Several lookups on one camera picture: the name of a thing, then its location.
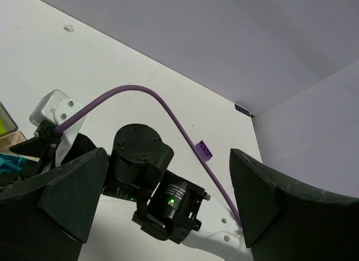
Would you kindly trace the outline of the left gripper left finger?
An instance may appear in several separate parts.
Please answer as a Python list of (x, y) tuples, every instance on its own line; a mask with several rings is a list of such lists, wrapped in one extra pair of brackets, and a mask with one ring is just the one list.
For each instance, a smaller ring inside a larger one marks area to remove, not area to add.
[(1, 260), (78, 260), (108, 165), (96, 148), (1, 188)]

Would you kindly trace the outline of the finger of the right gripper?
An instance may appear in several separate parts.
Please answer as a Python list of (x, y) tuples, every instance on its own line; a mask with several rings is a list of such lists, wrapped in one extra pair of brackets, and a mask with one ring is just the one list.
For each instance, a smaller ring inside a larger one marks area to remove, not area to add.
[[(66, 164), (95, 148), (95, 144), (87, 136), (78, 134), (72, 148), (61, 163)], [(39, 158), (38, 162), (28, 160), (20, 171), (21, 177), (33, 177), (42, 173), (48, 162), (50, 162), (50, 168), (54, 168), (52, 162), (55, 160), (55, 152), (58, 152), (59, 149), (52, 148), (49, 143), (46, 143), (40, 138), (31, 138), (30, 140), (11, 146), (10, 151), (27, 157)]]

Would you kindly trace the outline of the long cyan lego brick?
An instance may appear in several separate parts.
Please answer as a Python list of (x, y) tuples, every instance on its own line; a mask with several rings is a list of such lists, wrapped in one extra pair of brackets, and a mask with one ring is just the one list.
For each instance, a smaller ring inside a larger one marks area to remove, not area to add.
[(27, 159), (22, 156), (1, 153), (0, 161), (0, 173), (6, 174), (19, 173), (27, 162)]

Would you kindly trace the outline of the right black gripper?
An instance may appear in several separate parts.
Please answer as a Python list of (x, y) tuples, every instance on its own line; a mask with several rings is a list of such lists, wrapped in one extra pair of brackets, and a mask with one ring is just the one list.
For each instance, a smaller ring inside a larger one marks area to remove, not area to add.
[(132, 221), (160, 241), (182, 243), (198, 231), (206, 191), (168, 170), (173, 149), (143, 124), (120, 128), (113, 142), (103, 195), (136, 203)]

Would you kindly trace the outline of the purple lego brick upside-down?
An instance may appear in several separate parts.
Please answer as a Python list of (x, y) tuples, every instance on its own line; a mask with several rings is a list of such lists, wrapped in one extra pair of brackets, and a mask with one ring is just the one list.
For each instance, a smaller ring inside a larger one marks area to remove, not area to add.
[(206, 146), (206, 144), (204, 143), (203, 140), (199, 141), (196, 144), (195, 148), (196, 148), (196, 151), (198, 152), (198, 155), (200, 156), (200, 158), (203, 161), (208, 162), (213, 157), (213, 154), (211, 153), (211, 151)]

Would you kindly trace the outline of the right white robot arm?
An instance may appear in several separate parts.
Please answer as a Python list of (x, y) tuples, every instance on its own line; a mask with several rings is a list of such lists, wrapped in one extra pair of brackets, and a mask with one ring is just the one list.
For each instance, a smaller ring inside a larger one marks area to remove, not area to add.
[(151, 127), (120, 128), (111, 154), (80, 134), (58, 167), (65, 137), (46, 122), (38, 134), (10, 147), (25, 164), (1, 176), (2, 260), (78, 260), (101, 195), (136, 203), (132, 220), (157, 240), (251, 260), (229, 210), (168, 171), (174, 152)]

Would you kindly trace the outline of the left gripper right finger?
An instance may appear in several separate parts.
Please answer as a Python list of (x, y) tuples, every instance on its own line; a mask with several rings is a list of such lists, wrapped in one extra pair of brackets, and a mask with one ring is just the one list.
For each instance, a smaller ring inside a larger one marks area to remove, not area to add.
[(357, 198), (305, 184), (239, 149), (229, 170), (255, 260), (358, 259)]

